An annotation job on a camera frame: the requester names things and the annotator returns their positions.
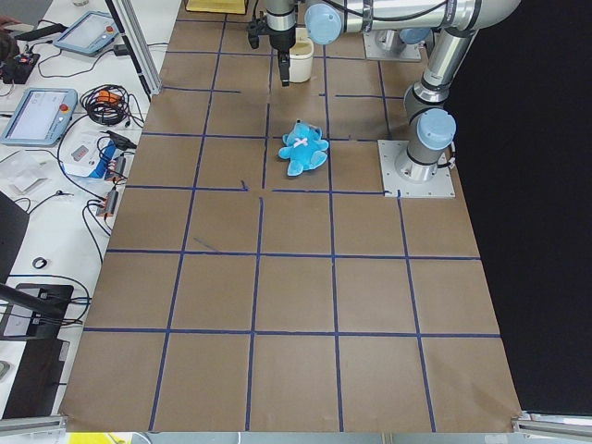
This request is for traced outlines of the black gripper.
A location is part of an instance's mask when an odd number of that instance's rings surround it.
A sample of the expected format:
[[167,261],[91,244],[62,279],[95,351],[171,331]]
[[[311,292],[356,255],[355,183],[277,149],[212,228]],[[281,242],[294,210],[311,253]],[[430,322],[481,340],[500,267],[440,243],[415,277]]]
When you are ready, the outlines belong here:
[[289,50],[295,45],[295,28],[291,27],[284,31],[270,29],[269,42],[271,46],[277,50],[277,62],[281,86],[288,87],[290,85]]

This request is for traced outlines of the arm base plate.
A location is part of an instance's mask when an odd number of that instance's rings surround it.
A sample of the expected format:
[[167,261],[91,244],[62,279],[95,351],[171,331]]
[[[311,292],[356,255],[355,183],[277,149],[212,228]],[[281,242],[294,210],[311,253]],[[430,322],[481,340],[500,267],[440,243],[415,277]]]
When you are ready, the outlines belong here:
[[451,199],[455,197],[450,168],[440,163],[423,166],[407,151],[408,141],[379,140],[383,194],[391,198]]
[[420,45],[404,43],[396,30],[364,33],[364,50],[369,60],[419,63],[422,59]]

